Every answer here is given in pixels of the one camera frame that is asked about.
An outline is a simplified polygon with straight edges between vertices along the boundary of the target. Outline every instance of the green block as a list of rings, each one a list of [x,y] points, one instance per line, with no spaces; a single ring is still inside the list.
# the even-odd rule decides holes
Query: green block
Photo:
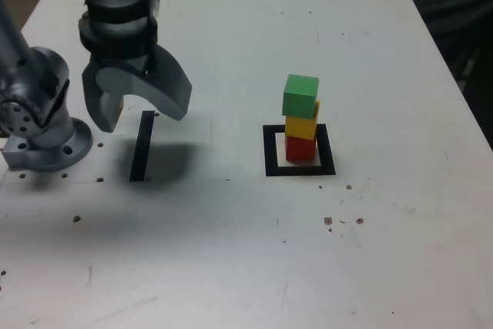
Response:
[[[283,116],[312,119],[317,101],[318,78],[289,75],[283,97]]]

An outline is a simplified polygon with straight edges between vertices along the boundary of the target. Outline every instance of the red block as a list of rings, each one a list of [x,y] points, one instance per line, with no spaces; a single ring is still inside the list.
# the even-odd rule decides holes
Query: red block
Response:
[[[286,147],[286,161],[298,162],[298,161],[310,161],[315,158],[315,146],[317,140],[294,138],[292,136],[286,136],[284,145]]]

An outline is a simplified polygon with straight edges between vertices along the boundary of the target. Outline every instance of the yellow block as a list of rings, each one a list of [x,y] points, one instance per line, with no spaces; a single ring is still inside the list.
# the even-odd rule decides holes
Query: yellow block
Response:
[[[315,137],[315,131],[317,131],[319,106],[320,100],[317,100],[314,117],[312,119],[300,119],[298,117],[286,116],[286,135],[312,140]]]

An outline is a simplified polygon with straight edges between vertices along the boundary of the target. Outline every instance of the dark stain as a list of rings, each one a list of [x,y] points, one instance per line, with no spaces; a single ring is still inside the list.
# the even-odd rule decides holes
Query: dark stain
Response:
[[[124,314],[125,312],[129,311],[129,310],[132,310],[132,309],[136,309],[136,308],[139,308],[139,307],[142,307],[142,306],[145,306],[147,304],[151,304],[152,302],[156,302],[157,300],[159,300],[160,297],[151,297],[150,299],[148,300],[142,300],[140,302],[137,302],[136,304],[134,304],[133,306],[131,307],[124,307],[122,308],[121,310],[117,310],[117,311],[114,311],[112,312],[111,314],[108,314],[106,316],[103,316],[103,317],[99,317],[93,321],[90,321],[89,323],[81,326],[81,328],[83,327],[91,327],[95,324],[98,324],[102,321],[107,321],[108,319],[111,319],[111,318],[114,318],[114,317],[117,317],[121,314]]]
[[[280,296],[280,308],[283,308],[284,301],[286,300],[287,288],[289,287],[288,283],[284,284],[283,294]]]
[[[92,283],[92,265],[87,266],[87,272],[89,273],[89,283],[88,283],[88,285],[91,286],[91,283]]]

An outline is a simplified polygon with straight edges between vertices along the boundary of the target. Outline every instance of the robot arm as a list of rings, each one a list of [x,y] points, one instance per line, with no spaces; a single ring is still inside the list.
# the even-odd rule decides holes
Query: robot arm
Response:
[[[149,100],[161,113],[182,119],[192,86],[179,63],[157,45],[155,0],[86,0],[79,21],[91,59],[82,74],[87,109],[96,125],[112,132],[123,96]]]
[[[11,169],[55,171],[83,158],[89,127],[69,116],[69,67],[47,48],[29,48],[0,0],[0,126]]]

